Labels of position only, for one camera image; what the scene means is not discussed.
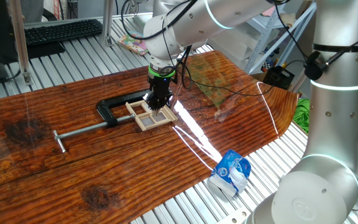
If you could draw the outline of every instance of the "keyboard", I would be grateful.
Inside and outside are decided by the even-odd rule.
[[[89,19],[56,26],[26,29],[24,34],[27,45],[39,45],[101,34],[102,29],[102,24],[99,21]]]

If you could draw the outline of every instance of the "metal grid floor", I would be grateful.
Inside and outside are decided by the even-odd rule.
[[[128,28],[141,31],[132,16],[126,16],[124,21]],[[113,17],[111,28],[114,40],[124,35],[120,18]],[[0,98],[143,67],[150,62],[149,54],[140,56],[118,45],[103,47],[98,36],[70,40],[62,44],[66,52],[30,60],[33,84],[26,85],[22,76],[0,83]],[[212,49],[205,45],[195,53],[210,50]],[[5,69],[13,76],[19,70],[19,64],[6,65]],[[306,141],[307,135],[295,124],[291,124],[281,138],[246,157],[252,170],[248,186],[243,193],[230,198],[204,180],[135,219],[131,224],[210,224],[238,211],[245,212],[248,216],[262,200],[277,190],[279,179],[290,171],[303,155]],[[352,212],[345,223],[358,224],[358,212]]]

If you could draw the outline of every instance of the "metal frame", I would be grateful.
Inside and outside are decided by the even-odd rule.
[[[284,5],[279,6],[278,8],[280,10],[282,10],[283,7],[284,7]],[[258,44],[256,45],[256,48],[254,49],[252,55],[249,57],[248,64],[245,68],[245,71],[248,74],[251,74],[251,67],[255,64],[260,53],[264,50],[264,48],[265,48],[264,46],[266,46],[266,44],[268,44],[267,41],[269,40],[270,34],[272,33],[277,20],[278,20],[278,14],[277,14],[277,11],[275,10],[274,13],[272,14],[272,16],[270,17],[270,20],[268,21],[266,28],[263,30],[263,32],[259,38]]]
[[[11,10],[12,25],[15,34],[20,70],[23,74],[25,83],[30,85],[32,82],[29,72],[29,56],[27,55],[27,45],[25,43],[22,7],[20,0],[9,0],[9,8]]]
[[[114,0],[104,0],[104,14],[103,14],[103,31],[102,31],[102,42],[107,46],[114,45],[114,39],[111,37],[111,24],[112,16],[114,15],[112,9]]]
[[[289,29],[290,32],[293,32],[295,30],[295,28],[297,28],[299,26],[299,28],[296,30],[295,35],[294,35],[294,38],[296,40],[298,40],[300,38],[300,36],[302,35],[302,33],[305,30],[306,26],[308,25],[309,21],[313,17],[313,14],[316,12],[316,9],[317,9],[316,3],[312,2],[310,7],[302,14],[302,16],[299,17],[299,19]],[[288,37],[288,33],[287,32],[284,33],[281,36],[281,38],[279,38],[279,40],[265,53],[265,55],[261,59],[256,61],[258,56],[260,55],[260,53],[263,51],[262,47],[266,45],[266,41],[269,39],[269,35],[277,21],[278,21],[278,15],[277,15],[277,12],[275,11],[273,13],[271,19],[269,20],[266,31],[264,33],[262,33],[262,35],[259,39],[259,42],[257,44],[257,47],[255,48],[254,52],[250,56],[248,64],[245,68],[245,71],[248,74],[252,74],[259,67],[259,65],[261,65],[266,60],[266,58]],[[282,65],[285,62],[285,60],[291,53],[292,49],[294,48],[294,46],[295,46],[295,43],[293,42],[293,40],[291,40],[290,43],[287,45],[286,49],[284,50],[284,53],[280,57],[280,61],[279,61],[278,65],[280,65],[280,64]]]

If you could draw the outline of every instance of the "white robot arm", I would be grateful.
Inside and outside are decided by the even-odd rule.
[[[152,54],[149,106],[158,110],[172,95],[171,58],[272,6],[273,0],[191,0],[148,21],[144,36],[157,34],[145,40]],[[358,41],[358,0],[317,0],[317,7],[313,48],[323,63],[313,60],[321,74],[312,81],[306,151],[247,224],[340,224],[358,201],[358,47],[350,48]],[[163,27],[170,54],[158,33]]]

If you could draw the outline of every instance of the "wooden table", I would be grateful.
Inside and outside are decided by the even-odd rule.
[[[245,156],[290,125],[298,95],[259,95],[270,86],[220,52],[189,68],[200,83],[258,96],[171,84],[175,124],[99,129],[64,139],[64,154],[52,131],[103,122],[96,103],[147,89],[146,67],[0,99],[0,223],[127,223],[207,178],[227,150]]]

